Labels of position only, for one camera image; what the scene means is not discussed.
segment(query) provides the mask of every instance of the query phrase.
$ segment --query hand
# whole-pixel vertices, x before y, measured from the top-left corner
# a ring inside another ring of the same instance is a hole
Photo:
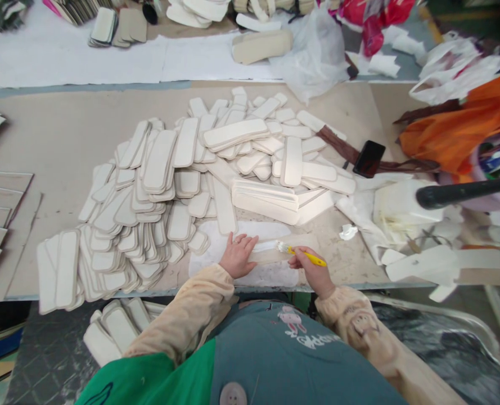
[[[313,288],[316,294],[322,299],[330,297],[334,290],[336,290],[336,286],[330,279],[328,267],[313,264],[304,252],[308,252],[322,260],[324,259],[307,246],[296,246],[293,250],[295,255],[289,259],[289,266],[293,269],[304,268],[306,280],[308,280],[308,284],[310,284],[310,287]]]
[[[245,233],[238,235],[233,240],[233,232],[230,232],[226,251],[219,265],[233,278],[246,276],[257,266],[257,262],[248,263],[248,258],[258,240],[259,236],[247,237]]]

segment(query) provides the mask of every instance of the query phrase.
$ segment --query black phone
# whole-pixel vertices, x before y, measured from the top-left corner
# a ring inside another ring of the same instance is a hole
[[[366,178],[372,178],[377,173],[381,158],[386,147],[374,141],[366,141],[364,148],[358,155],[357,162],[353,168],[353,173]]]

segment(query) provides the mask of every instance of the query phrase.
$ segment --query white sheet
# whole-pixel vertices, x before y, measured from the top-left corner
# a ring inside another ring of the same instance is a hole
[[[188,272],[190,277],[202,268],[217,263],[226,249],[227,236],[220,235],[216,221],[208,221],[199,227],[199,231],[209,236],[210,247],[203,256],[192,254]],[[287,236],[291,232],[287,225],[277,222],[239,221],[238,235],[259,235],[263,240]],[[255,267],[250,274],[235,281],[238,286],[257,287],[294,287],[299,282],[299,272],[289,268],[287,261],[265,264]]]
[[[89,21],[74,27],[41,2],[35,3],[23,27],[0,34],[0,88],[275,79],[268,62],[242,66],[233,61],[231,42],[238,32],[158,37],[127,49],[98,49],[87,45],[93,26]]]

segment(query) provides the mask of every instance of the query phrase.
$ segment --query sleeve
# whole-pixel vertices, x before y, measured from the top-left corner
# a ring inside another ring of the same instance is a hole
[[[131,343],[123,357],[165,353],[175,365],[197,347],[199,335],[233,297],[233,278],[215,264],[181,287],[174,300]]]
[[[337,287],[316,307],[325,325],[359,351],[410,404],[465,404],[424,361],[383,325],[368,297]]]

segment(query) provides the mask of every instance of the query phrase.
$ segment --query black handle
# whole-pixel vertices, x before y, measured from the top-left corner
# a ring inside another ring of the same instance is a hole
[[[500,179],[450,186],[423,187],[417,190],[416,197],[422,208],[431,210],[496,192],[500,192]]]

